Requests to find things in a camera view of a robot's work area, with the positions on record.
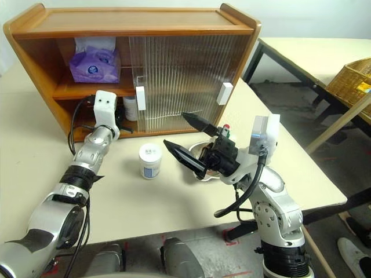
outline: black cable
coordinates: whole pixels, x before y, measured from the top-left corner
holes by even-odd
[[[80,127],[83,127],[84,129],[94,130],[94,127],[93,127],[93,126],[88,126],[88,125],[75,126],[75,127],[74,127],[74,130],[75,130],[75,129],[78,129],[78,128],[80,128]],[[69,134],[68,134],[67,142],[68,142],[68,147],[69,147],[71,153],[74,154],[74,153],[73,153],[73,150],[72,150],[72,146],[71,146],[71,132],[69,132]]]
[[[91,95],[91,96],[87,96],[87,97],[84,97],[83,99],[81,99],[79,101],[79,103],[76,105],[75,107],[75,111],[72,115],[72,119],[71,119],[71,126],[70,126],[70,133],[71,133],[71,138],[70,136],[68,136],[68,141],[70,142],[70,144],[68,144],[68,146],[70,147],[70,151],[72,152],[73,155],[76,154],[76,150],[75,150],[75,140],[74,140],[74,123],[75,123],[75,118],[76,118],[76,115],[81,107],[81,105],[87,101],[87,100],[90,100],[92,97],[95,98],[94,95]]]
[[[257,161],[256,173],[255,173],[255,176],[254,176],[254,179],[253,179],[251,185],[248,187],[248,189],[245,191],[245,193],[238,200],[236,200],[236,202],[229,205],[224,210],[218,210],[217,212],[215,212],[214,216],[216,218],[225,216],[232,211],[236,211],[240,207],[240,205],[242,205],[251,196],[251,194],[254,192],[257,184],[259,183],[259,180],[260,180],[261,174],[263,172],[266,160],[267,160],[267,153],[264,153],[261,156],[259,156],[258,161]]]
[[[85,232],[86,232],[86,228],[88,227],[88,222],[90,222],[90,198],[88,199],[88,201],[86,202],[86,217],[85,217],[85,220],[84,220],[84,223],[83,223],[83,227],[82,227],[82,231],[81,231],[81,235],[80,235],[80,238],[79,238],[79,241],[76,245],[76,249],[74,251],[74,255],[72,256],[71,258],[71,261],[70,263],[68,264],[68,267],[67,267],[67,270],[66,270],[66,273],[64,274],[64,278],[68,278],[68,276],[70,275],[71,273],[71,270],[72,270],[72,267],[74,266],[74,263],[75,263],[75,260],[76,260],[76,257],[80,251],[80,247],[81,247],[81,243],[83,241],[83,237],[85,235]]]

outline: wall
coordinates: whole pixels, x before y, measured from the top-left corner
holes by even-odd
[[[369,0],[225,0],[236,8],[251,14],[262,22],[260,36],[312,38],[371,38]],[[0,24],[11,19],[35,0],[0,0]],[[47,8],[83,6],[136,7],[219,7],[217,0],[45,0]],[[0,74],[17,60],[3,32],[0,34]],[[295,81],[270,58],[263,57],[253,82],[265,79],[276,82]]]

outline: wicker basket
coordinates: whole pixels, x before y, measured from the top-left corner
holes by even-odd
[[[354,105],[366,93],[357,90],[357,87],[365,82],[371,85],[371,57],[347,64],[335,76],[326,90],[341,100]],[[371,105],[367,106],[363,113],[371,116]]]

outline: cable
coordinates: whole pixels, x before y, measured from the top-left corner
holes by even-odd
[[[71,126],[70,126],[70,136],[68,136],[68,142],[70,142],[68,144],[68,146],[70,147],[70,151],[72,152],[73,155],[76,154],[76,150],[75,150],[75,140],[74,140],[74,123],[75,123],[75,118],[76,118],[76,115],[80,109],[80,106],[85,102],[85,101],[89,101],[91,98],[95,98],[94,95],[91,95],[91,96],[87,96],[87,97],[84,97],[83,99],[81,99],[79,101],[79,103],[76,105],[75,107],[75,111],[72,115],[72,119],[71,119]]]
[[[239,194],[238,194],[238,188],[237,188],[237,184],[234,184],[233,185],[234,186],[234,190],[235,190],[235,196],[236,196],[236,201],[239,199]],[[240,223],[250,223],[251,221],[247,221],[247,220],[243,220],[242,218],[241,218],[241,216],[239,215],[239,213],[240,213],[240,211],[248,211],[248,212],[250,212],[250,213],[252,213],[253,212],[253,210],[252,209],[250,209],[250,208],[243,208],[243,209],[241,209],[241,208],[236,208],[236,216],[237,216],[237,219],[238,219],[238,221],[240,222]]]
[[[74,127],[74,130],[75,130],[75,129],[78,129],[78,128],[80,128],[80,127],[83,127],[84,129],[89,129],[89,130],[94,130],[94,129],[95,129],[95,128],[92,127],[92,126],[88,126],[88,125],[80,125],[80,126],[75,126],[75,127]],[[68,142],[68,147],[69,147],[71,153],[74,154],[74,153],[73,153],[73,150],[72,150],[72,146],[71,146],[71,132],[69,132],[69,134],[68,134],[67,142]]]
[[[72,270],[72,267],[74,266],[74,263],[75,263],[75,260],[76,260],[76,257],[80,251],[80,247],[81,247],[81,243],[83,241],[83,237],[85,235],[85,232],[86,232],[86,228],[88,227],[88,222],[90,222],[90,198],[88,199],[88,201],[86,202],[86,217],[85,217],[85,220],[84,220],[84,223],[83,223],[83,227],[82,227],[82,231],[81,231],[81,235],[80,235],[80,238],[79,238],[79,241],[76,245],[76,249],[74,251],[74,254],[71,258],[71,261],[70,263],[68,264],[68,267],[67,267],[67,270],[66,270],[66,273],[64,274],[64,278],[68,278],[68,276],[70,275],[71,273],[71,270]]]
[[[214,216],[216,218],[225,216],[232,211],[236,211],[240,207],[240,205],[242,205],[251,196],[251,194],[254,192],[257,184],[259,183],[259,180],[260,180],[261,174],[263,172],[266,160],[267,160],[267,153],[264,152],[258,158],[256,173],[255,173],[255,176],[254,176],[254,179],[253,179],[251,185],[248,187],[248,189],[245,191],[245,193],[241,196],[241,198],[236,200],[236,202],[229,205],[224,210],[218,210],[217,212],[215,212]]]
[[[90,236],[90,213],[86,213],[86,217],[87,217],[87,221],[88,221],[88,231],[86,233],[86,238],[85,238],[85,242],[83,243],[82,247],[80,248],[79,252],[81,252],[85,246],[87,245],[88,243],[88,240],[89,240],[89,236]],[[74,253],[62,253],[62,254],[58,254],[55,256],[55,258],[59,258],[59,257],[69,257],[69,256],[73,256]]]

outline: jar lid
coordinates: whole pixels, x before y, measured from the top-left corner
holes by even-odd
[[[147,163],[154,163],[161,159],[162,151],[160,147],[153,143],[147,143],[140,147],[139,157]]]

